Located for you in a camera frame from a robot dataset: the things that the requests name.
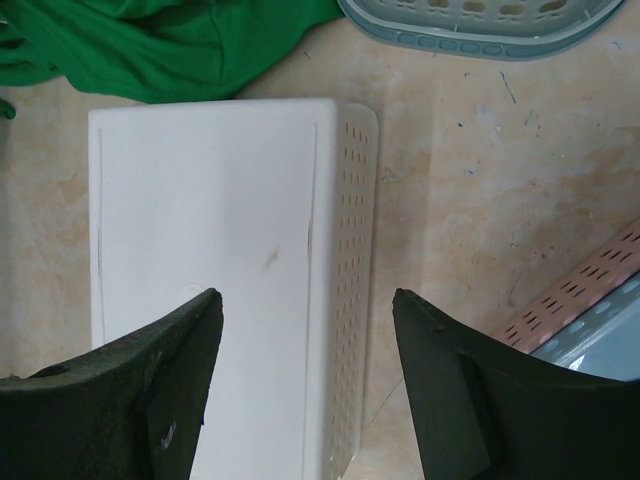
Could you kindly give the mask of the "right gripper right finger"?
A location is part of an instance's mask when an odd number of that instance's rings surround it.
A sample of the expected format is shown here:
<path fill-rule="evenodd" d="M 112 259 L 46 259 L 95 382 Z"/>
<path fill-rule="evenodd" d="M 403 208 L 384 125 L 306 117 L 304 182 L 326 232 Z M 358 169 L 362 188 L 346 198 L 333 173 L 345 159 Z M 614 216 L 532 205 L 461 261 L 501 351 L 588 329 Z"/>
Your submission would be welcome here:
<path fill-rule="evenodd" d="M 428 479 L 635 479 L 639 384 L 562 368 L 399 289 L 393 319 Z"/>

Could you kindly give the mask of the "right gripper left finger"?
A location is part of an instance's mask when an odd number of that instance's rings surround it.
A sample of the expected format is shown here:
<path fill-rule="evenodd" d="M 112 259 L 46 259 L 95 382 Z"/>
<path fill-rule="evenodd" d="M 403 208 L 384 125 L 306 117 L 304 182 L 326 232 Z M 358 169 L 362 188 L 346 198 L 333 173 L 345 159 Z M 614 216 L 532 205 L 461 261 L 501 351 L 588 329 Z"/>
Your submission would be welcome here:
<path fill-rule="evenodd" d="M 222 330 L 208 289 L 84 355 L 3 378 L 2 478 L 189 478 Z"/>

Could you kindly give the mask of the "white perforated tray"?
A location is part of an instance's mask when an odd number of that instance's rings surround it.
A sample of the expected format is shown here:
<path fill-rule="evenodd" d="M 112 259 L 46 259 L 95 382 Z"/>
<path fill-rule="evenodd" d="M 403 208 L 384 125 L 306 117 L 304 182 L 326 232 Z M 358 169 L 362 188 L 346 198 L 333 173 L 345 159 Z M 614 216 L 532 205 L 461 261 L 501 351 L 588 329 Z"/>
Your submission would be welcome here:
<path fill-rule="evenodd" d="M 332 98 L 90 113 L 93 346 L 222 297 L 193 478 L 340 479 L 357 455 L 378 133 Z"/>

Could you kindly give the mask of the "light blue perforated basket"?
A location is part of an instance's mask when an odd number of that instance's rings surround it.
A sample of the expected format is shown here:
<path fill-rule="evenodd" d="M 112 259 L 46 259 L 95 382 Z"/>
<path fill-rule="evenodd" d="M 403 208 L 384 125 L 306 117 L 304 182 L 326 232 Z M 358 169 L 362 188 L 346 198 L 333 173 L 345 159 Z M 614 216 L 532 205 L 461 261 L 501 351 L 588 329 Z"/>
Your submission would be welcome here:
<path fill-rule="evenodd" d="M 555 55 L 585 40 L 623 0 L 339 0 L 372 38 L 432 53 L 503 61 Z"/>

